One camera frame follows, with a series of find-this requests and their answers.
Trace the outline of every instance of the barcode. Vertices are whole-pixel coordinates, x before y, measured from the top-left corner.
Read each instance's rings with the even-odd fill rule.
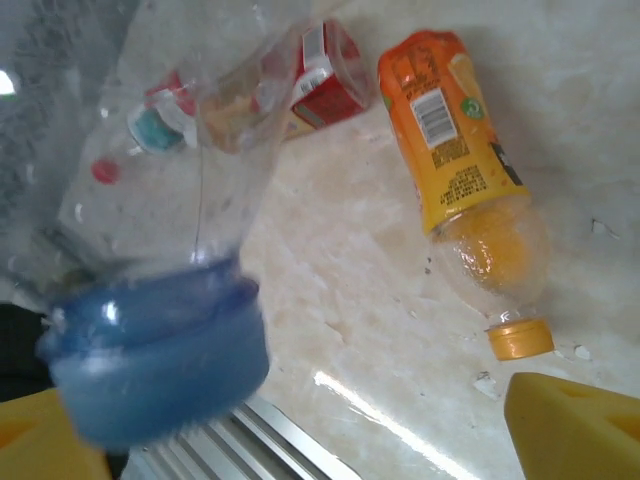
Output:
[[[309,81],[304,82],[300,85],[300,90],[302,90],[302,95],[306,96],[315,90],[322,82],[324,82],[325,78],[322,76],[317,76],[311,78]]]
[[[414,100],[411,103],[411,109],[430,149],[458,136],[440,88],[431,90]]]
[[[302,61],[306,70],[313,62],[324,57],[324,24],[312,28],[302,38]]]

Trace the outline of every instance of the clear plastic bottle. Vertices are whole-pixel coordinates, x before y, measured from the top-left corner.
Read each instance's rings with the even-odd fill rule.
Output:
[[[500,146],[464,45],[451,32],[417,32],[382,55],[378,72],[449,284],[487,317],[499,360],[553,350],[534,306],[546,283],[546,229]]]
[[[311,22],[306,1],[148,3],[62,18],[72,42],[55,48],[73,75],[41,61],[54,46],[20,44],[20,91],[0,104],[4,270],[49,312],[38,353],[75,428],[110,450],[223,415],[266,377],[258,285],[238,250]],[[230,107],[256,95],[250,122]],[[212,111],[231,128],[209,128]],[[96,181],[97,162],[117,168]]]

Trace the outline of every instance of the orange bottle label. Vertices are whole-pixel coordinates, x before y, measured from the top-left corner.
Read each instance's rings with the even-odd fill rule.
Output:
[[[471,59],[454,33],[414,33],[380,57],[378,77],[426,233],[481,202],[529,195],[498,142]]]

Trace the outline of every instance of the orange juice bottle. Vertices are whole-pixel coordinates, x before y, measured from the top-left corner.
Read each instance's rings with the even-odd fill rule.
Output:
[[[553,350],[533,305],[546,283],[545,226],[500,146],[463,43],[452,32],[414,33],[382,55],[378,76],[425,234],[451,286],[489,319],[496,357]]]

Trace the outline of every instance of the blue bottle base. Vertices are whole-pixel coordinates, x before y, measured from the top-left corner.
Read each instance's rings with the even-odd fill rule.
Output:
[[[224,262],[57,306],[64,327],[39,353],[82,437],[126,450],[220,417],[258,389],[269,370],[258,287],[237,273]]]

